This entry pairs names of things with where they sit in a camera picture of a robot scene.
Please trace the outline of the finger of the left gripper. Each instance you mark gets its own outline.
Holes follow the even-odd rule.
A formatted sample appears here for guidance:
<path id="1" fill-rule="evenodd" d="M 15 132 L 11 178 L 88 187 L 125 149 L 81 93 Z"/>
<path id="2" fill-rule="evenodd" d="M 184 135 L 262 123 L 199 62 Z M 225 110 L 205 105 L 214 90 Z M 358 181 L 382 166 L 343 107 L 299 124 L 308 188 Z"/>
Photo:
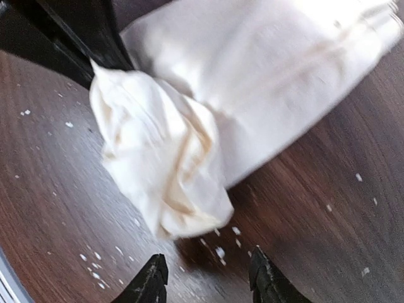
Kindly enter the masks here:
<path id="1" fill-rule="evenodd" d="M 134 67 L 111 1 L 1 1 L 1 50 L 66 76 L 84 88 L 92 63 Z"/>

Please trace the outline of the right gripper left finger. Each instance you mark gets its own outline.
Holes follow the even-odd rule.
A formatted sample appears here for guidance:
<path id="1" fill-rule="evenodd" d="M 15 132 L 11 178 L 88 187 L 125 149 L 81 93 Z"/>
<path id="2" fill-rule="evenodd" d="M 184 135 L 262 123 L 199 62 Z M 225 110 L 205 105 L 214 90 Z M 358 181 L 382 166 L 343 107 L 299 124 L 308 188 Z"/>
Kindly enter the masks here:
<path id="1" fill-rule="evenodd" d="M 168 267 L 163 254 L 154 254 L 111 303 L 166 303 Z"/>

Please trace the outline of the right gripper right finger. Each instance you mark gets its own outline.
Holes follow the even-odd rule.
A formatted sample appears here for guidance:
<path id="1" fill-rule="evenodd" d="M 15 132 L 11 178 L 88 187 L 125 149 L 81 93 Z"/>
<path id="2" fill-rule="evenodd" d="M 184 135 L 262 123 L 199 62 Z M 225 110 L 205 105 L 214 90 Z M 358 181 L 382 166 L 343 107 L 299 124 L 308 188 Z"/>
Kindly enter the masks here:
<path id="1" fill-rule="evenodd" d="M 249 287 L 253 303 L 311 303 L 256 246 L 249 265 Z"/>

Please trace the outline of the cream boxer underwear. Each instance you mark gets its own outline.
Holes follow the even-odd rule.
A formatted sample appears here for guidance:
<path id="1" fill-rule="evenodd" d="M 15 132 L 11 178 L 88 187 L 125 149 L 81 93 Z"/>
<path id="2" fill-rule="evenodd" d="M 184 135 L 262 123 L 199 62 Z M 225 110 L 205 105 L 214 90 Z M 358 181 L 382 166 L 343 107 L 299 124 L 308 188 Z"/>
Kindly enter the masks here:
<path id="1" fill-rule="evenodd" d="M 160 238 L 226 226 L 227 189 L 323 118 L 397 43 L 395 1 L 174 1 L 93 66 L 102 163 Z"/>

